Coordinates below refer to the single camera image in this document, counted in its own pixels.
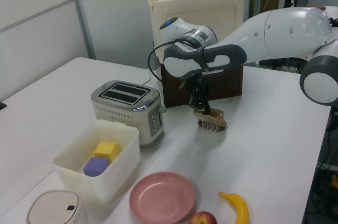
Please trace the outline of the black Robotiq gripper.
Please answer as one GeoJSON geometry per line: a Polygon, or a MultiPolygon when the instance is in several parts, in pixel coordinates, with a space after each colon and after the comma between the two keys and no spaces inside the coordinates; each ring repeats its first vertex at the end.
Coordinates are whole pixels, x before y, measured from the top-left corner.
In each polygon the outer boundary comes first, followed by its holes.
{"type": "Polygon", "coordinates": [[[211,111],[209,105],[209,82],[202,73],[192,76],[192,89],[190,106],[193,109],[200,109],[203,115],[209,115],[211,111]]]}

